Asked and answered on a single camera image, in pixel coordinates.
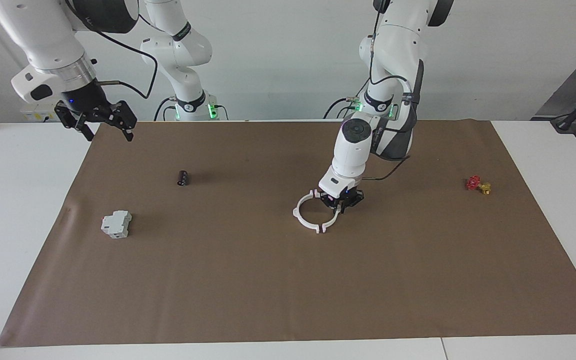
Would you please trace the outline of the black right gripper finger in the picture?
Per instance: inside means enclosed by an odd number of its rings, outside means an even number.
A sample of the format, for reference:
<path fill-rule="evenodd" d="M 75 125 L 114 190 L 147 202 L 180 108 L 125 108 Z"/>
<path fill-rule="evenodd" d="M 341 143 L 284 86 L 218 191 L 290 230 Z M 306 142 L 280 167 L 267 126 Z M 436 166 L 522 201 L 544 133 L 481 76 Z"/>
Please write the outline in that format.
<path fill-rule="evenodd" d="M 88 142 L 93 141 L 95 134 L 87 125 L 85 117 L 73 117 L 71 119 L 71 127 L 76 130 L 76 132 L 82 134 Z"/>
<path fill-rule="evenodd" d="M 137 116 L 125 100 L 120 100 L 115 104 L 115 127 L 121 130 L 128 142 L 134 139 L 133 130 L 137 121 Z"/>

